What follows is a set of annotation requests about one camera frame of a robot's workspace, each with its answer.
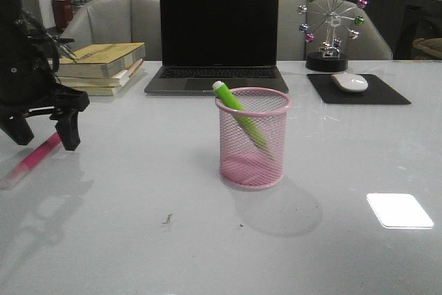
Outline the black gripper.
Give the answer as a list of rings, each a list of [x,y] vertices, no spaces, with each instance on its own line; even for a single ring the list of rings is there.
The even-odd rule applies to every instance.
[[[67,151],[75,151],[81,140],[79,111],[90,104],[87,93],[57,82],[46,63],[1,65],[1,130],[18,145],[34,138],[25,117],[54,114],[56,131]]]

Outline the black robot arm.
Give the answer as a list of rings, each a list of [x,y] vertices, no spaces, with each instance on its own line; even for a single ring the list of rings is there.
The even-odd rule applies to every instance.
[[[64,148],[80,143],[78,115],[87,93],[60,84],[59,54],[74,59],[65,41],[51,35],[21,0],[1,0],[1,130],[18,145],[33,139],[27,119],[49,115]]]

